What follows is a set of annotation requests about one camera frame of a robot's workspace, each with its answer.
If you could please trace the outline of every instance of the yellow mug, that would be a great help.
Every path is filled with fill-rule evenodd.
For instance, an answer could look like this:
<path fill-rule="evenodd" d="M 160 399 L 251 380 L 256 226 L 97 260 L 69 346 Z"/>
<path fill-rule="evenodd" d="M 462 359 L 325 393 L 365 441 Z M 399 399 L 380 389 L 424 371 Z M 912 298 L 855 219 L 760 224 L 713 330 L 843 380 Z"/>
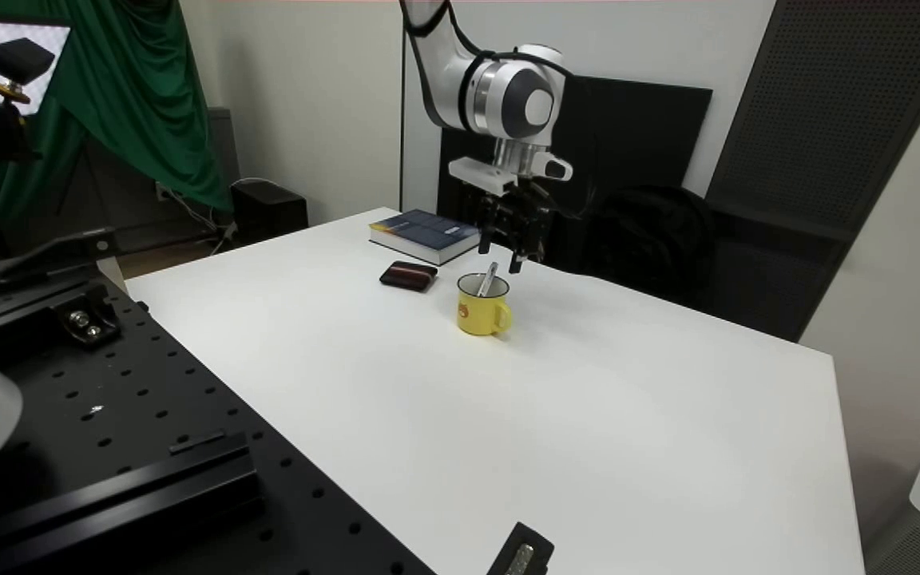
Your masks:
<path fill-rule="evenodd" d="M 481 298 L 483 281 L 485 273 L 474 273 L 457 281 L 457 327 L 470 334 L 501 334 L 505 330 L 513 330 L 513 307 L 505 304 L 513 283 L 505 279 L 495 279 L 494 287 Z"/>

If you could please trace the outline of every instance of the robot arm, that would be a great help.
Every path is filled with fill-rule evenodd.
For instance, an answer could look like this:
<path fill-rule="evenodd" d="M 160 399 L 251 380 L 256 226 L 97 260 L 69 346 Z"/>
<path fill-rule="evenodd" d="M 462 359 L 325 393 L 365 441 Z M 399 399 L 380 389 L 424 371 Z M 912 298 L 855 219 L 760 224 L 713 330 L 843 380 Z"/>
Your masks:
<path fill-rule="evenodd" d="M 457 26 L 451 0 L 399 0 L 422 69 L 424 109 L 436 126 L 495 139 L 495 163 L 470 157 L 451 177 L 488 196 L 507 196 L 517 178 L 571 178 L 549 152 L 566 69 L 560 53 L 521 46 L 507 53 L 481 51 Z"/>

